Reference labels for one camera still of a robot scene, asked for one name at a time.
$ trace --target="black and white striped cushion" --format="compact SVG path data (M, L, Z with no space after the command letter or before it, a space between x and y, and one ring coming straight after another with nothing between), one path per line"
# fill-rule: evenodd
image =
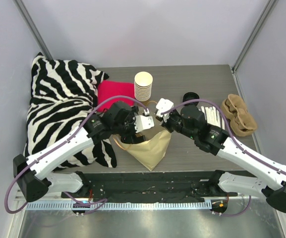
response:
M24 156L38 153L69 134L98 103L97 86L109 76L75 60L47 60L39 53L32 63L31 100L27 114ZM109 140L84 149L57 170L97 161L116 167Z

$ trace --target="gray table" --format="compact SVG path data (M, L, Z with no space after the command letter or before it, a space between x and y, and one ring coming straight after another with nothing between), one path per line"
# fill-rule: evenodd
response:
M220 105L230 93L237 94L237 89L228 65L197 66L154 66L154 67L121 67L101 68L110 75L110 80L133 82L140 71L152 74L153 88L151 100L167 98L176 105L182 102L186 92L196 92L201 98ZM241 137L240 141L255 149L251 136ZM146 172L148 171L126 151L112 142L116 153L117 167L106 168L98 163L81 168L64 170L63 173L82 171L84 173L99 172ZM215 157L199 150L192 140L177 133L172 134L166 156L155 167L154 171L213 171L242 170L243 168L225 159Z

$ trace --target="stack of paper cups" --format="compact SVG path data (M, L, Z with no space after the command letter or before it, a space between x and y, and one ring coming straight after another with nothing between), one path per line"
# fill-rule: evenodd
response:
M135 98L140 102L150 99L152 94L153 77L148 72L139 72L134 78Z

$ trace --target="red fabric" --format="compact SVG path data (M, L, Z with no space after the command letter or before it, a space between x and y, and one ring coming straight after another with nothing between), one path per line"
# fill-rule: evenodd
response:
M135 98L134 96L134 84L133 83L121 83L121 82L113 82L113 81L103 81L102 83L99 84L98 87L98 104L103 102L105 99L108 99L113 96L117 95L122 95L122 96L128 96L131 98ZM134 102L125 99L125 98L120 98L120 99L114 99L111 100L107 103L105 103L103 106L101 106L98 111L102 112L105 108L109 109L110 106L117 102L117 101L123 101L130 106L134 105Z

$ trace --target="beige paper bag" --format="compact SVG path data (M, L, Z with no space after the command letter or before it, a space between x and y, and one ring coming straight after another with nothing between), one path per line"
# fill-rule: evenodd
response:
M146 141L139 144L124 144L120 142L119 138L117 140L117 144L122 149L134 156L149 171L152 171L165 156L172 136L165 128L156 123L157 120L154 115L152 116L155 126L140 133L145 135Z

